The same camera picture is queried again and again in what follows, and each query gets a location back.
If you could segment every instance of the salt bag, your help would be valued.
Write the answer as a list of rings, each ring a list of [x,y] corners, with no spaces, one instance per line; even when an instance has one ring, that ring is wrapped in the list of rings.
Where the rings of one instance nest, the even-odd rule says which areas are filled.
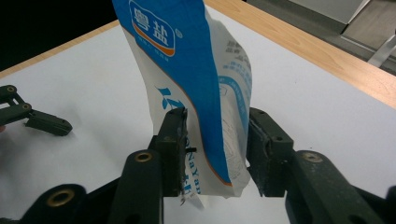
[[[167,111],[188,109],[185,196],[239,197],[246,167],[248,56],[202,0],[113,0],[144,79],[157,134]]]

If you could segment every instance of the brass screw hole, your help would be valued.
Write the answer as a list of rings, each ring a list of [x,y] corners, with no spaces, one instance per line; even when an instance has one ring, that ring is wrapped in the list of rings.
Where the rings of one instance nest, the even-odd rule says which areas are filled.
[[[137,155],[134,157],[134,159],[135,159],[136,161],[140,161],[140,162],[149,161],[149,160],[151,160],[151,158],[152,158],[152,155],[151,155],[150,153],[147,153],[147,152],[139,153],[139,154],[137,154]]]
[[[70,202],[74,196],[75,192],[72,189],[61,189],[49,196],[47,205],[49,207],[59,207]]]
[[[23,109],[30,109],[30,106],[29,105],[23,105],[22,108]]]
[[[305,152],[303,158],[312,162],[323,162],[323,159],[315,153]]]

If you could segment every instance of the white table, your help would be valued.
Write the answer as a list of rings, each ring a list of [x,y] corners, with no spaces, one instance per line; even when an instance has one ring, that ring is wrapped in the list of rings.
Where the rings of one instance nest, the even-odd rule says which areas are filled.
[[[213,9],[249,55],[251,106],[269,113],[295,149],[330,158],[351,184],[384,197],[396,184],[396,111]],[[146,90],[121,28],[115,27],[0,79],[33,108],[67,119],[65,137],[18,121],[0,134],[0,217],[20,218],[47,189],[92,191],[120,176],[126,157],[152,136]],[[165,199],[165,223],[288,223],[284,199],[211,197],[203,209]]]

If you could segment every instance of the black background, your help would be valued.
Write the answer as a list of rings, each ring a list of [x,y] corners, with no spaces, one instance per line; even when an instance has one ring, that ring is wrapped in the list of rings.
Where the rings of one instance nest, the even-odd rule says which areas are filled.
[[[0,3],[0,71],[116,20],[111,0]]]

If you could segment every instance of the blue printed logo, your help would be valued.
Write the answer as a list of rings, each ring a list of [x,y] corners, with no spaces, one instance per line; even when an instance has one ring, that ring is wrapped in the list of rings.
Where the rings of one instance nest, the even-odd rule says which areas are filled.
[[[175,101],[169,98],[172,95],[171,91],[168,88],[158,89],[160,94],[163,96],[163,109],[166,109],[169,105],[171,109],[178,108],[178,107],[185,107],[181,101]]]
[[[136,32],[163,54],[175,55],[175,32],[172,27],[133,0],[129,2],[129,7]]]

